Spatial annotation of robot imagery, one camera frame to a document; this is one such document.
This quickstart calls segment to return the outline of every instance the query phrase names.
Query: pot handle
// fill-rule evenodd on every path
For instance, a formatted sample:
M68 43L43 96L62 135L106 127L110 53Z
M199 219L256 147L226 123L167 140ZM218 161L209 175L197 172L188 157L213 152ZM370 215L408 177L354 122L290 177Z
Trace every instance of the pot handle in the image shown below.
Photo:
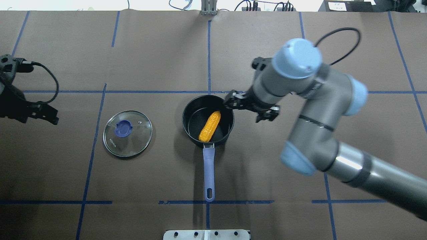
M203 145L203 162L205 164L205 200L211 202L215 199L215 173L214 173L215 146Z

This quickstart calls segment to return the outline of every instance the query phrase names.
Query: corn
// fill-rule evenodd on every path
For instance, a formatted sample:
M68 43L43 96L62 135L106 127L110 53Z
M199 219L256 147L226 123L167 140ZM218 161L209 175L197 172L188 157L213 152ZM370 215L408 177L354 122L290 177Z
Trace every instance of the corn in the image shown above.
M209 142L214 134L216 127L218 126L219 120L221 119L221 112L215 111L213 112L208 121L206 122L204 128L200 132L199 140L202 142Z

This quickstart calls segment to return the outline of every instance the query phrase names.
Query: blue lid knob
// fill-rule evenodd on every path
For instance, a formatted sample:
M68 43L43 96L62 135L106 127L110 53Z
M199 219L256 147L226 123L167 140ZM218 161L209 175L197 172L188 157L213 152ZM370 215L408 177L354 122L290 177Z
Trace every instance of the blue lid knob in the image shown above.
M132 132L132 123L128 120L121 120L117 123L116 130L114 132L116 136L120 138L127 137Z
M322 64L322 55L317 47L302 38L289 40L273 57L274 69L290 79L312 76Z

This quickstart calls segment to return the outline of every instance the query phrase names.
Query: blue joint cap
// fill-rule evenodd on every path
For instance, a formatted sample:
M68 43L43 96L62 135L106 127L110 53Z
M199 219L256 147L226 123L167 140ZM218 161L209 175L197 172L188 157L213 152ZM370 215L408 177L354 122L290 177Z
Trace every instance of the blue joint cap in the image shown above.
M290 79L303 79L314 75L322 64L317 47L302 38L289 40L273 57L274 69Z
M316 167L289 141L286 141L280 159L283 164L297 173L311 176L316 171Z
M132 132L132 123L128 120L121 120L117 123L116 130L114 130L114 133L116 136L120 138L124 138L129 136Z
M354 79L351 75L348 75L352 87L351 103L344 116L352 116L360 111L360 109L366 104L368 100L368 89L367 87Z

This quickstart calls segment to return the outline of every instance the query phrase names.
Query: saucepan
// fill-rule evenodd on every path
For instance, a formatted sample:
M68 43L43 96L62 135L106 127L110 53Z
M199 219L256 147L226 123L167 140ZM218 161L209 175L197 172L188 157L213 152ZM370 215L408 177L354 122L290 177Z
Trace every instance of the saucepan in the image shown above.
M202 95L191 100L182 113L182 126L197 146L203 148L204 161L204 195L207 202L215 199L214 157L215 147L224 144L234 126L234 113L225 108L223 99L214 95ZM221 118L209 142L199 141L199 134L210 115L220 111Z

